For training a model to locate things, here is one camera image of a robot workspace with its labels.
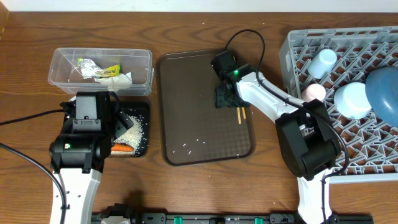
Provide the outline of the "wooden chopstick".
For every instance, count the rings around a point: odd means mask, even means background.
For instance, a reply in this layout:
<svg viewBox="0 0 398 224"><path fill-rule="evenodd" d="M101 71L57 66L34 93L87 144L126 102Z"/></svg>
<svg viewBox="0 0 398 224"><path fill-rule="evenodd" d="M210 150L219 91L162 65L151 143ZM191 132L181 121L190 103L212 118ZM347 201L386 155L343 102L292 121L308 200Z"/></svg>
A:
<svg viewBox="0 0 398 224"><path fill-rule="evenodd" d="M242 107L241 109L242 109L243 119L246 119L246 111L245 111L245 108Z"/></svg>
<svg viewBox="0 0 398 224"><path fill-rule="evenodd" d="M238 124L241 124L241 110L239 107L237 107L236 109L237 109L237 116L238 116Z"/></svg>

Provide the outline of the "white napkin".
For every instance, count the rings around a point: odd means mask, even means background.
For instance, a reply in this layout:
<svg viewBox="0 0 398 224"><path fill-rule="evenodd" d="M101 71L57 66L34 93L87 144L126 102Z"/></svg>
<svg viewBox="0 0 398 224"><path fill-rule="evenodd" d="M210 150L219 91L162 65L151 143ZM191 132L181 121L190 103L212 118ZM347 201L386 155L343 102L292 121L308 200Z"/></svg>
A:
<svg viewBox="0 0 398 224"><path fill-rule="evenodd" d="M109 78L95 78L95 81L107 86L109 91L123 90L132 85L132 73L120 73L118 76Z"/></svg>

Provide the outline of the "orange carrot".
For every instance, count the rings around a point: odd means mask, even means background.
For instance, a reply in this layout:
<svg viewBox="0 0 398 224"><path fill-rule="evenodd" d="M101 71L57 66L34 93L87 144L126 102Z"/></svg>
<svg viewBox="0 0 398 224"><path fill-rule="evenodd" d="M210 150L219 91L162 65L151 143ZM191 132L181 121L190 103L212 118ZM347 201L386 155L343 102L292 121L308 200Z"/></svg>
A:
<svg viewBox="0 0 398 224"><path fill-rule="evenodd" d="M111 148L112 152L134 152L134 148L124 144L115 144Z"/></svg>

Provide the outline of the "foil snack wrapper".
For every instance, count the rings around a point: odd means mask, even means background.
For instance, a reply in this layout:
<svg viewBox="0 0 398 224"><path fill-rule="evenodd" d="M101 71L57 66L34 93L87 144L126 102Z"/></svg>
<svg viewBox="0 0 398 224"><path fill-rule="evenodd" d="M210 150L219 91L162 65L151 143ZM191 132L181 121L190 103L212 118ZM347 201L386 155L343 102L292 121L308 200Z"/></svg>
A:
<svg viewBox="0 0 398 224"><path fill-rule="evenodd" d="M97 64L95 64L94 61L92 61L92 59L87 59L87 58L79 58L77 60L77 65L84 79L98 78L95 75L95 72L102 69L101 67L97 66Z"/></svg>

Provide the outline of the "pink cup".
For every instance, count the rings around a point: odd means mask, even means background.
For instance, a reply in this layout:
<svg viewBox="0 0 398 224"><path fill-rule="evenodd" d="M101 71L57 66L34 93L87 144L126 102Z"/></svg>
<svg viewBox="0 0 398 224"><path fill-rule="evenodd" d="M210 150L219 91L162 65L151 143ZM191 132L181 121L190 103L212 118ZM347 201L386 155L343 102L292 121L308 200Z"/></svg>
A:
<svg viewBox="0 0 398 224"><path fill-rule="evenodd" d="M323 102L326 97L326 90L322 85L314 83L304 89L301 96L306 102L310 102L312 100L319 100Z"/></svg>

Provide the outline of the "light blue cup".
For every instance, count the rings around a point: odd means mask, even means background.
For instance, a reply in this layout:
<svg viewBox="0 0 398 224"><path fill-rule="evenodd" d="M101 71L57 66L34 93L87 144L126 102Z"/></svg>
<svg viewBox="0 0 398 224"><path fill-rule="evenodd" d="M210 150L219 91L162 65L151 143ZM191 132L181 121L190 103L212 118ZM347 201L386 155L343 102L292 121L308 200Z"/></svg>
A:
<svg viewBox="0 0 398 224"><path fill-rule="evenodd" d="M321 50L308 66L308 73L316 79L322 79L337 62L337 54L330 49Z"/></svg>

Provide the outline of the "light blue small bowl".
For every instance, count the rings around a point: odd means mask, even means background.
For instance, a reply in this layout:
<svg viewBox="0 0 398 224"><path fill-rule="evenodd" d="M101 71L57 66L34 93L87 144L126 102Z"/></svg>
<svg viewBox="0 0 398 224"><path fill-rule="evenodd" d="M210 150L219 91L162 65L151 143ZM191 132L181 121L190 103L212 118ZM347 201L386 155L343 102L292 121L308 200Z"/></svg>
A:
<svg viewBox="0 0 398 224"><path fill-rule="evenodd" d="M362 119L371 110L364 83L353 82L340 87L333 100L338 112L349 119Z"/></svg>

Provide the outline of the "dark blue bowl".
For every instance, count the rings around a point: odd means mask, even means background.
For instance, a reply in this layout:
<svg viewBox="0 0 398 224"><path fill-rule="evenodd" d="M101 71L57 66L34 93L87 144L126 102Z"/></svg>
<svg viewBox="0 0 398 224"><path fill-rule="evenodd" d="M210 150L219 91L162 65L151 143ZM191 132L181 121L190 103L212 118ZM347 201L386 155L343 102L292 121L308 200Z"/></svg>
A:
<svg viewBox="0 0 398 224"><path fill-rule="evenodd" d="M372 71L365 83L366 97L377 116L397 127L397 68L384 67Z"/></svg>

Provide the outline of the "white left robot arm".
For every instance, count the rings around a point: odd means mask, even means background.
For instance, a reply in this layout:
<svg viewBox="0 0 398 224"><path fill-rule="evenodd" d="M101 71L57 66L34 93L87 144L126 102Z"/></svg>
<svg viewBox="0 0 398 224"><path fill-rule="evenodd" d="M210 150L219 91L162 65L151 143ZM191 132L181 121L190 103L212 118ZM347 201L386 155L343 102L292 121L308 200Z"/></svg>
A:
<svg viewBox="0 0 398 224"><path fill-rule="evenodd" d="M61 104L60 134L49 147L53 183L51 223L90 223L104 161L133 122L113 91L78 92Z"/></svg>

